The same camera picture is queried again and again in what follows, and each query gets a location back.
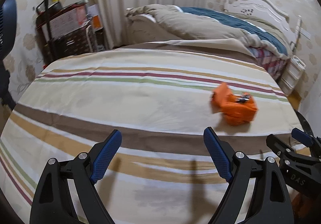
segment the blue gripper pad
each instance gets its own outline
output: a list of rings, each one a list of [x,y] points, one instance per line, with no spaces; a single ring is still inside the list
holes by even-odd
[[[101,180],[104,177],[109,163],[118,151],[121,142],[121,132],[116,131],[114,135],[109,139],[109,141],[105,144],[104,148],[102,148],[101,152],[93,163],[92,175],[90,177],[93,183],[97,183],[97,181]]]
[[[294,128],[291,132],[291,135],[294,139],[296,139],[306,147],[311,147],[313,145],[312,138],[298,128]]]
[[[212,157],[220,177],[229,182],[232,179],[230,161],[224,153],[221,145],[208,128],[204,130],[203,137],[206,148]]]

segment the blue blanket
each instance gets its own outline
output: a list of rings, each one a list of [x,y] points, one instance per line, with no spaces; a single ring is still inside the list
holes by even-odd
[[[236,17],[232,17],[230,15],[226,15],[224,13],[216,12],[210,9],[206,8],[200,8],[200,7],[181,7],[183,12],[190,13],[194,15],[200,15],[200,16],[208,16],[211,18],[214,18],[221,22],[223,25],[235,27],[235,28],[241,28],[246,31],[248,31],[251,34],[256,34],[259,36],[261,40],[269,41],[271,44],[273,44],[279,53],[288,55],[286,47],[273,35],[271,35],[268,32],[264,32],[257,28],[254,25],[249,24],[248,22],[241,20]]]

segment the orange fabric pouch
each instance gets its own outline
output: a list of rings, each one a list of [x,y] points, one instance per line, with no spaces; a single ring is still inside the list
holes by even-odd
[[[221,108],[225,120],[232,126],[253,121],[257,112],[257,106],[252,96],[245,103],[238,103],[237,100],[238,97],[232,93],[226,83],[222,83],[213,91],[211,103]]]

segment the white headboard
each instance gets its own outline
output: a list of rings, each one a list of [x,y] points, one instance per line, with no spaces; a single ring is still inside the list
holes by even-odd
[[[278,9],[270,0],[235,0],[232,4],[230,4],[230,0],[225,0],[224,11],[252,15],[273,24],[288,39],[292,50],[298,42],[301,16],[298,16],[298,22],[293,33],[288,24],[288,14]]]

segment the silver screw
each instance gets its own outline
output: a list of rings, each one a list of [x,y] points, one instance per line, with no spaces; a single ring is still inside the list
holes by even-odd
[[[52,165],[56,162],[56,159],[54,158],[51,158],[49,161],[48,161],[48,164]]]
[[[269,157],[267,158],[267,160],[270,162],[270,163],[274,163],[275,162],[275,159],[273,157]]]
[[[238,151],[238,152],[236,153],[236,156],[237,156],[237,158],[242,159],[242,158],[244,158],[244,153]]]
[[[78,158],[81,159],[81,160],[86,159],[87,158],[87,153],[83,152],[83,153],[79,154]]]

